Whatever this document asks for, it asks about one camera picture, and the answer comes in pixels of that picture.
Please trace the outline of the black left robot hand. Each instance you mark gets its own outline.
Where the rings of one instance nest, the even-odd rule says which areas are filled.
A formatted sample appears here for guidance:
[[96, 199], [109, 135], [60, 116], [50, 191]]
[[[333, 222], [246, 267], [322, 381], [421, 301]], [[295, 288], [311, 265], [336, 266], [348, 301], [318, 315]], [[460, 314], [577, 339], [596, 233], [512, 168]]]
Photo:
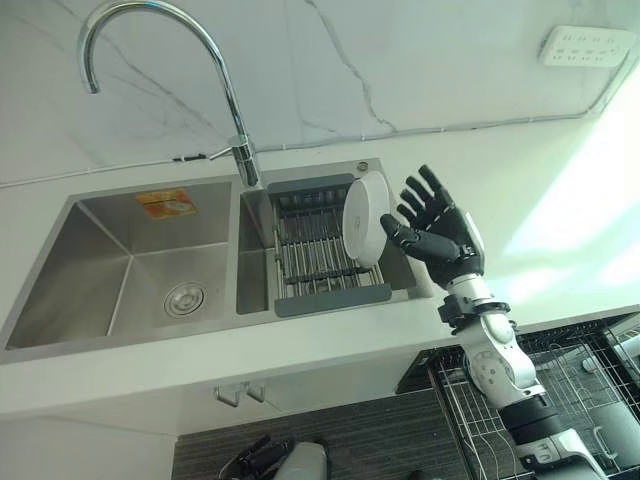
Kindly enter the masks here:
[[233, 479], [274, 479], [282, 461], [293, 451], [295, 440], [273, 441], [269, 434], [262, 436], [234, 459]]

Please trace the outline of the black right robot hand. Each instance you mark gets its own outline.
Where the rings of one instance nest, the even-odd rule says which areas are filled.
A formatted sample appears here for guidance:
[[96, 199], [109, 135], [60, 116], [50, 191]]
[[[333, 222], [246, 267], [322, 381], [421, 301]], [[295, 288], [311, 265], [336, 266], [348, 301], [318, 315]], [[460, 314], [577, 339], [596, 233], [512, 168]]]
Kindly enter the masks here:
[[445, 289], [454, 279], [485, 273], [485, 250], [470, 214], [460, 208], [426, 165], [405, 180], [397, 212], [380, 217], [388, 239], [407, 256], [424, 262], [431, 280]]

